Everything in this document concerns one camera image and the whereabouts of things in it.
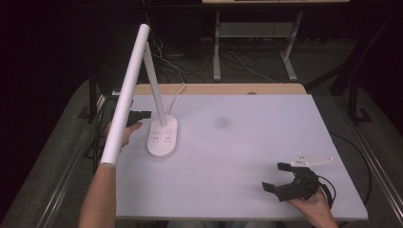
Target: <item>desk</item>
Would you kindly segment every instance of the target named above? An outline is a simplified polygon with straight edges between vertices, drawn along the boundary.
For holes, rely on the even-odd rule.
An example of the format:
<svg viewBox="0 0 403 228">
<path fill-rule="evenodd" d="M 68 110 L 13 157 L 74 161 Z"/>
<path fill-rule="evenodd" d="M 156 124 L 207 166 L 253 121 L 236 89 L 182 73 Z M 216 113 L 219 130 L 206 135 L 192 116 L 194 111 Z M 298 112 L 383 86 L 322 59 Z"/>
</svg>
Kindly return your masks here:
<svg viewBox="0 0 403 228">
<path fill-rule="evenodd" d="M 267 1 L 242 1 L 242 0 L 203 0 L 204 4 L 286 4 L 286 3 L 335 3 L 335 2 L 350 2 L 350 0 L 267 0 Z M 221 80 L 220 69 L 220 37 L 286 37 L 288 39 L 287 47 L 284 51 L 279 53 L 281 60 L 284 64 L 288 78 L 291 82 L 297 81 L 297 75 L 294 72 L 294 68 L 290 61 L 290 53 L 293 48 L 293 44 L 297 37 L 299 24 L 302 18 L 303 11 L 299 11 L 293 22 L 276 22 L 276 23 L 228 23 L 221 22 L 220 12 L 216 13 L 216 29 L 214 39 L 214 58 L 213 58 L 213 74 L 214 81 L 219 82 Z"/>
<path fill-rule="evenodd" d="M 150 94 L 147 87 L 137 86 L 132 109 L 151 110 L 155 118 L 153 98 L 144 95 Z M 161 85 L 161 91 L 174 94 L 180 87 Z M 244 95 L 250 92 L 258 95 Z M 163 95 L 164 106 L 172 99 Z M 261 187 L 262 181 L 291 182 L 294 176 L 278 171 L 277 163 L 302 152 L 334 158 L 312 169 L 336 187 L 335 218 L 367 219 L 316 105 L 301 85 L 186 85 L 171 114 L 179 128 L 170 158 L 148 154 L 151 120 L 143 120 L 123 148 L 117 165 L 118 218 L 303 219 Z"/>
</svg>

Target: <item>table top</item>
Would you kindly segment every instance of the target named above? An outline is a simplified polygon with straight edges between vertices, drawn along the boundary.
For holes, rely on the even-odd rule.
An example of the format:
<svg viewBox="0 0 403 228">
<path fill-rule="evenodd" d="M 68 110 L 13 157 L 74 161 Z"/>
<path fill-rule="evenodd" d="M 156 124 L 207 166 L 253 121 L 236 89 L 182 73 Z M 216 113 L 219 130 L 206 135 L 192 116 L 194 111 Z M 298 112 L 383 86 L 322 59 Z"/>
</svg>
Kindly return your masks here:
<svg viewBox="0 0 403 228">
<path fill-rule="evenodd" d="M 138 85 L 135 93 L 146 93 L 147 86 Z M 181 86 L 160 88 L 162 94 L 175 94 Z M 118 218 L 303 219 L 296 208 L 261 187 L 262 181 L 291 182 L 293 174 L 278 171 L 277 163 L 290 162 L 301 152 L 333 157 L 334 162 L 312 170 L 336 187 L 335 218 L 367 219 L 315 102 L 301 85 L 186 85 L 183 92 L 172 107 L 178 140 L 167 159 L 155 159 L 146 149 L 151 120 L 158 118 L 153 97 L 134 96 L 133 110 L 153 114 L 119 157 Z M 258 95 L 245 95 L 249 92 Z M 173 98 L 163 95 L 163 105 Z"/>
<path fill-rule="evenodd" d="M 182 84 L 160 84 L 161 94 L 176 94 Z M 136 85 L 136 95 L 151 94 L 149 84 Z M 301 84 L 186 84 L 181 94 L 306 94 Z"/>
</svg>

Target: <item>desk lamp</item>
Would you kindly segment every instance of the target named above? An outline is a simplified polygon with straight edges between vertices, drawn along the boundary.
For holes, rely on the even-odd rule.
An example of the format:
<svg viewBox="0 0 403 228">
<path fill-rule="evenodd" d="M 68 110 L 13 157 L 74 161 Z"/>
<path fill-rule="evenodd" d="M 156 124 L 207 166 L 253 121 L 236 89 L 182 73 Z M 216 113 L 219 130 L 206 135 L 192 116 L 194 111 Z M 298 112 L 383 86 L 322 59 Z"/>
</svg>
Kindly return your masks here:
<svg viewBox="0 0 403 228">
<path fill-rule="evenodd" d="M 144 59 L 145 69 L 147 71 L 159 115 L 159 120 L 154 120 L 151 123 L 147 148 L 150 154 L 155 158 L 166 158 L 173 153 L 176 144 L 178 122 L 174 117 L 166 115 L 163 111 L 161 93 L 158 88 L 157 77 L 151 58 L 151 51 L 147 42 L 149 31 L 150 29 L 148 25 L 140 25 L 136 42 L 133 51 L 131 52 L 121 94 L 118 103 L 116 104 L 112 124 L 106 140 L 104 154 L 101 158 L 101 164 L 103 165 L 116 166 L 122 147 L 122 140 L 125 133 L 125 126 L 133 99 L 135 85 L 139 78 L 142 59 Z"/>
</svg>

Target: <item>lamp arm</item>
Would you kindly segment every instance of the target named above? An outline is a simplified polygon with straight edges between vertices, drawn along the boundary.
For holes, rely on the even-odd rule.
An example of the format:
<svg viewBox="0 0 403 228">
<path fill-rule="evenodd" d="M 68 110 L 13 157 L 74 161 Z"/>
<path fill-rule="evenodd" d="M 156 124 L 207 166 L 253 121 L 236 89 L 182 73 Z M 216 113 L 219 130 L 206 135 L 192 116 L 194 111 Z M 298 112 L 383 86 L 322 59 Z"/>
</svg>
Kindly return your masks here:
<svg viewBox="0 0 403 228">
<path fill-rule="evenodd" d="M 139 78 L 140 67 L 144 56 L 144 49 L 147 43 L 149 33 L 148 25 L 140 25 L 133 51 L 131 52 L 122 85 L 121 94 L 116 104 L 112 124 L 106 140 L 104 154 L 101 158 L 101 164 L 106 166 L 116 166 L 119 153 L 122 148 L 122 139 L 125 133 L 128 112 L 133 99 L 134 88 Z"/>
<path fill-rule="evenodd" d="M 154 64 L 152 62 L 151 50 L 150 50 L 150 46 L 149 46 L 148 42 L 145 43 L 145 51 L 144 51 L 143 58 L 144 58 L 145 69 L 146 69 L 147 75 L 148 75 L 148 81 L 151 84 L 151 90 L 152 90 L 152 95 L 154 97 L 154 102 L 157 106 L 157 112 L 160 117 L 160 123 L 161 123 L 161 126 L 164 127 L 167 125 L 166 117 L 165 117 L 165 112 L 163 111 L 163 102 L 161 100 L 161 94 L 160 94 L 160 90 L 158 88 L 157 76 L 155 73 Z"/>
</svg>

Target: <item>human hand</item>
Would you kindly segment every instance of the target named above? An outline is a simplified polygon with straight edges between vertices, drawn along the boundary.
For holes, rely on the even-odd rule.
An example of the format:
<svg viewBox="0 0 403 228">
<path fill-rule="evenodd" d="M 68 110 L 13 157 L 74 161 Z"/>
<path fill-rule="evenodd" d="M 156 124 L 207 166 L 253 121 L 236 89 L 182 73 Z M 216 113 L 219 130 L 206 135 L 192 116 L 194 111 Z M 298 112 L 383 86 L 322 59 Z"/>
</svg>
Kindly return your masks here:
<svg viewBox="0 0 403 228">
<path fill-rule="evenodd" d="M 105 127 L 104 135 L 106 137 L 107 137 L 107 134 L 109 133 L 109 129 L 110 129 L 111 125 L 112 125 L 112 122 L 109 122 Z M 124 137 L 122 138 L 122 147 L 129 143 L 129 138 L 130 138 L 131 133 L 133 133 L 133 131 L 139 129 L 142 125 L 143 125 L 143 123 L 136 122 L 136 123 L 134 123 L 134 124 L 132 124 L 130 126 L 127 126 L 125 128 Z"/>
<path fill-rule="evenodd" d="M 291 199 L 287 202 L 295 206 L 316 228 L 338 227 L 330 211 L 328 201 L 320 187 L 308 200 Z"/>
</svg>

